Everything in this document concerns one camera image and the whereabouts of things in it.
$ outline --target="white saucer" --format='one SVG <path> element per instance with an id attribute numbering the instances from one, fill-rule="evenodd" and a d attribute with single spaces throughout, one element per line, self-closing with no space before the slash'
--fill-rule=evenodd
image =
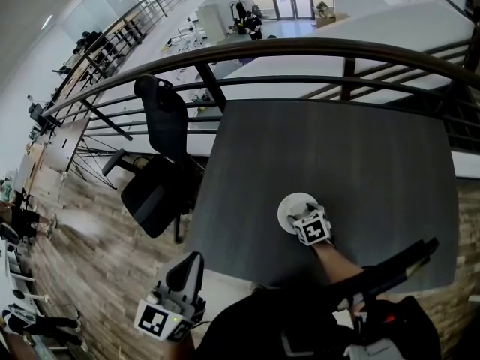
<path id="1" fill-rule="evenodd" d="M 289 223 L 287 216 L 299 215 L 306 208 L 307 204 L 318 204 L 318 202 L 307 193 L 292 193 L 285 197 L 278 206 L 277 218 L 281 227 L 292 235 L 297 233 Z"/>

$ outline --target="wrist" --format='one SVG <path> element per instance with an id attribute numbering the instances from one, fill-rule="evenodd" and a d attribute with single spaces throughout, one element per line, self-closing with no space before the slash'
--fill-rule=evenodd
<path id="1" fill-rule="evenodd" d="M 336 251 L 331 244 L 325 241 L 313 244 L 313 249 L 316 251 L 320 259 L 326 258 Z"/>

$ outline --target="forearm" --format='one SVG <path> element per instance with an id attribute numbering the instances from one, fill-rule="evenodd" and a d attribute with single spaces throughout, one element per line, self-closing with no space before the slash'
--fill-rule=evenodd
<path id="1" fill-rule="evenodd" d="M 313 249 L 316 251 L 328 279 L 332 284 L 352 278 L 364 271 L 362 267 L 348 260 L 330 244 L 314 244 Z"/>
<path id="2" fill-rule="evenodd" d="M 195 346 L 192 334 L 188 332 L 187 336 L 176 345 L 166 344 L 166 360 L 189 360 L 194 357 Z"/>

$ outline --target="dark gray table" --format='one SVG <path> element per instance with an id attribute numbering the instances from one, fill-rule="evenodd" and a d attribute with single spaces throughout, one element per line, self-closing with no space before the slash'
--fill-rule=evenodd
<path id="1" fill-rule="evenodd" d="M 338 249 L 361 266 L 437 237 L 431 262 L 397 291 L 453 281 L 458 197 L 441 121 L 351 105 L 228 103 L 186 250 L 258 284 L 321 281 L 313 254 L 278 224 L 293 192 L 325 206 Z"/>

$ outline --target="black office chair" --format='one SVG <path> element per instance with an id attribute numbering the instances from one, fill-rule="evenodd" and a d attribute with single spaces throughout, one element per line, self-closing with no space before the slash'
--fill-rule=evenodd
<path id="1" fill-rule="evenodd" d="M 135 95 L 142 98 L 151 147 L 161 153 L 145 167 L 137 168 L 123 160 L 121 149 L 102 169 L 104 176 L 115 166 L 135 173 L 121 194 L 121 200 L 135 221 L 152 238 L 158 237 L 175 220 L 175 243 L 179 238 L 180 215 L 194 207 L 194 195 L 201 176 L 187 154 L 188 114 L 185 102 L 172 84 L 152 75 L 139 77 Z"/>
<path id="2" fill-rule="evenodd" d="M 0 239 L 7 240 L 11 244 L 18 245 L 22 241 L 17 231 L 6 223 L 0 224 Z"/>
<path id="3" fill-rule="evenodd" d="M 40 135 L 45 134 L 45 132 L 52 130 L 54 127 L 62 126 L 62 124 L 53 116 L 47 116 L 44 118 L 42 116 L 44 110 L 45 109 L 39 103 L 32 103 L 28 108 L 30 119 L 34 120 L 38 125 L 40 125 Z"/>

